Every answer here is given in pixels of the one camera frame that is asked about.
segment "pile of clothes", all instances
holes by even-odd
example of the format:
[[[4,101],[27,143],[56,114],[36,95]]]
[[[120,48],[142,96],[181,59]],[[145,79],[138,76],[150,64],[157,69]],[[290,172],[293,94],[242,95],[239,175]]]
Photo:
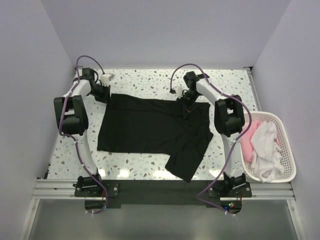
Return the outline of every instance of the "pile of clothes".
[[[283,178],[285,169],[280,163],[282,149],[274,122],[253,121],[241,138],[241,149],[243,160],[251,163],[254,175],[262,182]]]

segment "pink cloth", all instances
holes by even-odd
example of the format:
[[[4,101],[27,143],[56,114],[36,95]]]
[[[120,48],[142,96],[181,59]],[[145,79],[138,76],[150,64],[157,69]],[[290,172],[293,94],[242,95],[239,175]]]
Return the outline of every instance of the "pink cloth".
[[[251,163],[252,161],[252,153],[254,151],[254,148],[252,147],[250,140],[260,124],[261,121],[253,121],[249,130],[240,138],[243,160],[245,162]]]

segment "metal frame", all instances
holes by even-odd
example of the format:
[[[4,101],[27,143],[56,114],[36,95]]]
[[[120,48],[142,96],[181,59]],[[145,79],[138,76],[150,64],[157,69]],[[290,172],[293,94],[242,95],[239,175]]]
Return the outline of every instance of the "metal frame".
[[[254,84],[252,72],[250,68],[244,68],[247,70],[247,74],[250,80],[250,84],[253,90],[254,99],[257,109],[261,111],[261,105],[257,96],[256,87]],[[73,184],[77,182],[76,179],[64,180],[64,179],[38,179],[35,183],[35,187],[32,193],[31,202],[24,220],[22,231],[19,240],[28,240],[32,226],[36,217],[37,209],[40,200],[101,200],[101,197],[74,197],[75,188]],[[294,229],[298,240],[306,240],[306,233],[304,231],[302,221],[298,214],[296,207],[296,200],[292,185],[288,183],[260,183],[251,182],[252,197],[246,198],[246,201],[255,200],[286,200],[288,209],[292,218]],[[234,201],[235,198],[221,197],[221,201]]]

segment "gray wall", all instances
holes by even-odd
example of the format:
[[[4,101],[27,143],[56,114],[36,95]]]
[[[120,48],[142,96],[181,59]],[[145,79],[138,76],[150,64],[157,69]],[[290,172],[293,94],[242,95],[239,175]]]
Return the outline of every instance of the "gray wall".
[[[320,239],[320,1],[292,0],[253,68],[264,111],[284,122],[297,165],[292,181],[309,240]]]
[[[18,239],[73,66],[39,0],[0,3],[0,239]]]
[[[290,2],[41,1],[68,56],[88,54],[107,68],[253,66]]]

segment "gray floor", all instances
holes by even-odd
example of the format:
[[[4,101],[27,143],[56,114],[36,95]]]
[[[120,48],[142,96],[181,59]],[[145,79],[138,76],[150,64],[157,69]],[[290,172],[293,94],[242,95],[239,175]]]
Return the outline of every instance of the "gray floor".
[[[42,200],[31,240],[296,240],[286,201],[244,201],[236,215],[205,206],[123,205],[91,218],[83,200]]]

